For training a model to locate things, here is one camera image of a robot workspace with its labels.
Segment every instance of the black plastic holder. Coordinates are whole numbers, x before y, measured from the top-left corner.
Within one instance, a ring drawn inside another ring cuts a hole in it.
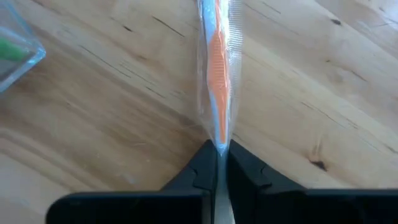
[[[212,224],[216,166],[208,140],[160,191],[72,194],[51,206],[46,222]],[[306,189],[235,141],[227,172],[237,224],[398,223],[398,190]]]

